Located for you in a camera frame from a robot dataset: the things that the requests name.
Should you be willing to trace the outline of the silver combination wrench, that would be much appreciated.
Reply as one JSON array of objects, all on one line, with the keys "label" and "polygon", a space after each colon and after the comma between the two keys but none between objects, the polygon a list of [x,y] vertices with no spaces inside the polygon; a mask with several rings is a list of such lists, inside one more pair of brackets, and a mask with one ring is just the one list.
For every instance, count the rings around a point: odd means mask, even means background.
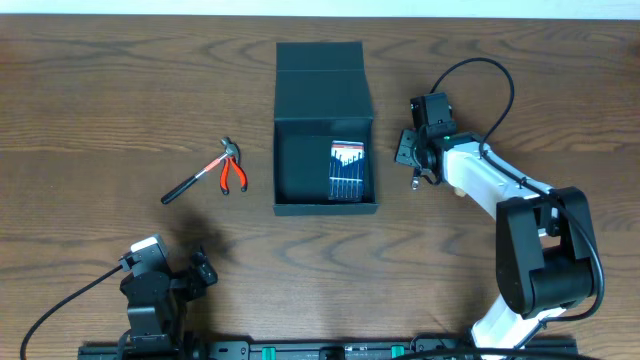
[{"label": "silver combination wrench", "polygon": [[411,181],[411,188],[413,190],[417,190],[419,188],[420,179],[421,179],[421,174],[419,172],[416,172],[413,174],[412,181]]}]

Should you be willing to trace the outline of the orange scraper wooden handle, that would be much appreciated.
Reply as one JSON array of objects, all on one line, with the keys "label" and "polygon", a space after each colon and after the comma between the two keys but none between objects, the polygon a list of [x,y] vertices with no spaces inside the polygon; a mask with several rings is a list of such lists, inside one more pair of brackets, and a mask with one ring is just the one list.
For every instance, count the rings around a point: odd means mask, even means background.
[{"label": "orange scraper wooden handle", "polygon": [[466,196],[466,192],[463,189],[458,188],[458,187],[454,188],[454,193],[459,197],[465,197]]}]

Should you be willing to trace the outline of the precision screwdriver set case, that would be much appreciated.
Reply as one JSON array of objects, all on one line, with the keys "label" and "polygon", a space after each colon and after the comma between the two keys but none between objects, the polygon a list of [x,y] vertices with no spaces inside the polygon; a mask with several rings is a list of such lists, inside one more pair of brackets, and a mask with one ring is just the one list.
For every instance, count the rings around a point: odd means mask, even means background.
[{"label": "precision screwdriver set case", "polygon": [[364,192],[364,165],[362,142],[334,140],[330,150],[329,199],[359,202]]}]

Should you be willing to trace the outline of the small hammer black handle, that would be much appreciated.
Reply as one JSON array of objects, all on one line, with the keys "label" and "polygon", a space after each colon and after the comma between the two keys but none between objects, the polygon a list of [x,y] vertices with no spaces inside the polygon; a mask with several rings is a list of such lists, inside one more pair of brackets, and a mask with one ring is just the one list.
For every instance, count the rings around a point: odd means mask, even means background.
[{"label": "small hammer black handle", "polygon": [[231,141],[228,137],[223,137],[220,140],[221,144],[224,146],[224,151],[217,156],[214,160],[204,166],[201,170],[191,175],[184,181],[182,181],[179,185],[174,187],[168,193],[166,193],[161,199],[161,203],[163,205],[167,205],[174,201],[177,197],[179,197],[182,193],[184,193],[187,189],[189,189],[193,184],[195,184],[201,177],[212,171],[218,165],[222,165],[222,171],[219,180],[219,186],[221,192],[224,195],[229,194],[229,185],[228,185],[228,177],[229,172],[233,169],[241,184],[241,191],[246,192],[248,189],[248,178],[243,168],[240,165],[241,154],[238,146]]}]

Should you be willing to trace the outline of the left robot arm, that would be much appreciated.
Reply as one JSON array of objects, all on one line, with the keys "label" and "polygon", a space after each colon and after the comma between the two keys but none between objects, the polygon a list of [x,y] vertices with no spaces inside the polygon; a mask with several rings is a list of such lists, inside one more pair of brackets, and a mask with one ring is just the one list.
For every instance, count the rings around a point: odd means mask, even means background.
[{"label": "left robot arm", "polygon": [[121,259],[129,272],[120,291],[126,296],[130,329],[118,341],[118,359],[205,359],[206,345],[185,329],[187,304],[206,295],[218,275],[203,249],[190,265],[170,269],[158,244],[137,249]]}]

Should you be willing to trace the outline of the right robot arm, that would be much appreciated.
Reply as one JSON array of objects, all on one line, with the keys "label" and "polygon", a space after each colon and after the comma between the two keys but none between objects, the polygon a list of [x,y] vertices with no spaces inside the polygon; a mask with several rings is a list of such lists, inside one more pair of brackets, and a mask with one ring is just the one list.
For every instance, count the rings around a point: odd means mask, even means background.
[{"label": "right robot arm", "polygon": [[555,189],[520,172],[476,134],[427,138],[401,133],[397,163],[416,177],[430,171],[471,197],[496,222],[496,281],[500,295],[470,330],[477,348],[522,349],[565,311],[604,294],[586,197],[575,187]]}]

